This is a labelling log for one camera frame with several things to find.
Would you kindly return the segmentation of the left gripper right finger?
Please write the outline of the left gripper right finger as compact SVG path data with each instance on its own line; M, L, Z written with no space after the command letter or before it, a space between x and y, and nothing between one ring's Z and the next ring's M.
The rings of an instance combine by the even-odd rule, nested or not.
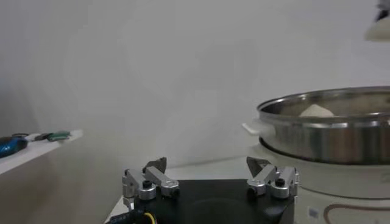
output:
M251 199L270 194L277 199L297 197L299 173L295 167L277 167L266 159L248 156L246 163L252 175L247 180L247 194Z

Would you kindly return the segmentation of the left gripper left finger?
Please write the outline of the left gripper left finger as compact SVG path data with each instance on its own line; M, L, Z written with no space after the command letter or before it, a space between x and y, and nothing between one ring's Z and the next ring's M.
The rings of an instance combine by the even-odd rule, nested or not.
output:
M126 169L122 176L122 201L129 209L136 202L149 203L162 197L176 199L180 195L179 181L165 175L167 159L165 157L149 161L141 170Z

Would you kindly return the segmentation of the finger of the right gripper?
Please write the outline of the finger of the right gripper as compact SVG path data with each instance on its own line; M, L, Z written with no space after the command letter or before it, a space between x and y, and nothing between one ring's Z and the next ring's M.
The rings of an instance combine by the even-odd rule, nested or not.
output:
M377 4L378 9L378 15L376 16L375 20L380 21L382 19L385 19L389 16L389 8L390 8L390 2L389 0L379 0Z

